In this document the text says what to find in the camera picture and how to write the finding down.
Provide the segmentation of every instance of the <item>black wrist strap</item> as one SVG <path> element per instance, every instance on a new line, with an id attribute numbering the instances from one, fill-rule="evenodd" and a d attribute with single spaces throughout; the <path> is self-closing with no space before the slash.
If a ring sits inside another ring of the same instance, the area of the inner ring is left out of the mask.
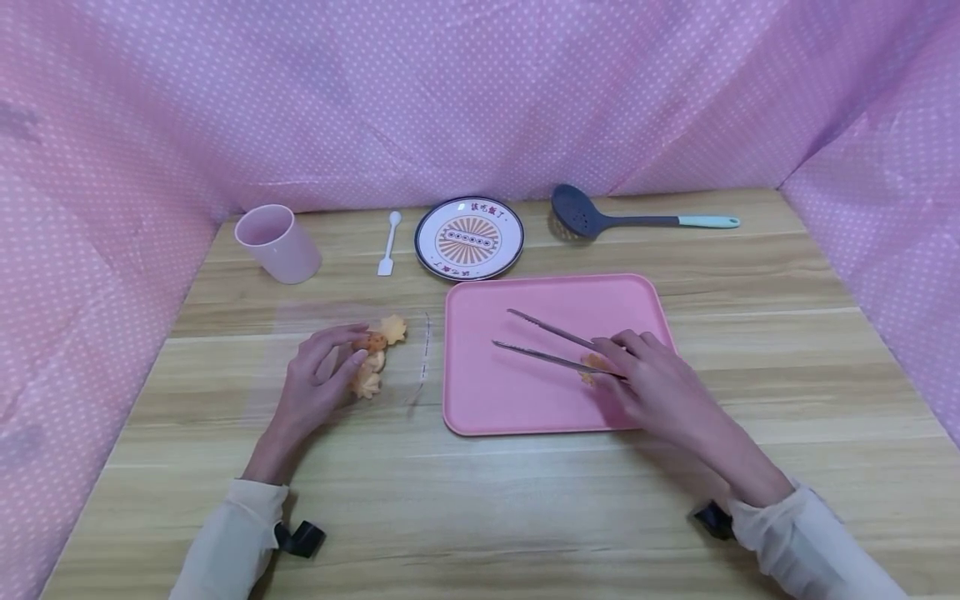
<path id="1" fill-rule="evenodd" d="M 700 523 L 712 538 L 722 541 L 736 539 L 733 534 L 733 517 L 725 513 L 713 500 L 690 516 Z"/>
<path id="2" fill-rule="evenodd" d="M 280 545 L 280 550 L 304 559 L 309 559 L 316 554 L 326 540 L 324 530 L 310 521 L 301 523 L 293 534 L 283 523 L 277 523 L 274 527 L 274 537 Z"/>

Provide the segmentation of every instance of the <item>white plate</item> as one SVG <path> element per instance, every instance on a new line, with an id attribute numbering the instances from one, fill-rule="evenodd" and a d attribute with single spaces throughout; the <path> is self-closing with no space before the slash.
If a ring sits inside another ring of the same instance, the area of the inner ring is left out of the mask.
<path id="1" fill-rule="evenodd" d="M 444 279 L 487 279 L 520 258 L 523 224 L 496 200 L 455 198 L 426 213 L 417 226 L 414 245 L 423 266 Z"/>

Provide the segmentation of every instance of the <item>wood grain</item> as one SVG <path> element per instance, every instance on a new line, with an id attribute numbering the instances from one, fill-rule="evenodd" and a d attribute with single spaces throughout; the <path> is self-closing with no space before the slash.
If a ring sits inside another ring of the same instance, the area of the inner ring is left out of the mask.
<path id="1" fill-rule="evenodd" d="M 914 597 L 960 598 L 960 461 L 803 225 L 766 190 L 603 200 L 629 214 L 724 212 L 743 227 L 610 230 L 563 239 L 545 203 L 508 276 L 634 272 L 660 292 L 682 355 L 786 470 L 828 500 Z M 297 286 L 272 281 L 217 236 L 45 598 L 165 598 L 205 516 L 257 438 L 248 404 L 282 381 L 313 325 L 278 308 L 395 311 L 422 342 L 392 349 L 388 389 L 345 411 L 307 452 L 295 522 L 325 528 L 312 561 L 280 556 L 270 598 L 769 598 L 735 544 L 686 521 L 715 480 L 642 433 L 462 439 L 441 416 L 449 284 L 412 248 L 376 277 L 387 213 L 301 216 L 324 254 Z"/>

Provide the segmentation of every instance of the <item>polka dot fabric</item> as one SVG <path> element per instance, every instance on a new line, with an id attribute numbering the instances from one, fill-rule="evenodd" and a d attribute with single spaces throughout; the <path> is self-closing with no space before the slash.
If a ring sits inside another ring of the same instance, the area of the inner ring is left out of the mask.
<path id="1" fill-rule="evenodd" d="M 958 12 L 3 3 L 0 599 L 40 594 L 217 224 L 259 204 L 785 182 L 960 439 Z"/>
<path id="2" fill-rule="evenodd" d="M 941 16 L 782 191 L 960 445 L 960 12 Z"/>

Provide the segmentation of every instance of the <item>gray ladle head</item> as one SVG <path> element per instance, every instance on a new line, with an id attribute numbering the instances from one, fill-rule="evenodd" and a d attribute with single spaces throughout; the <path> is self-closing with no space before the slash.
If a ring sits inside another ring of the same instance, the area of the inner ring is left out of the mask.
<path id="1" fill-rule="evenodd" d="M 553 188 L 550 205 L 564 227 L 591 240 L 597 239 L 610 220 L 597 210 L 587 194 L 566 183 Z"/>

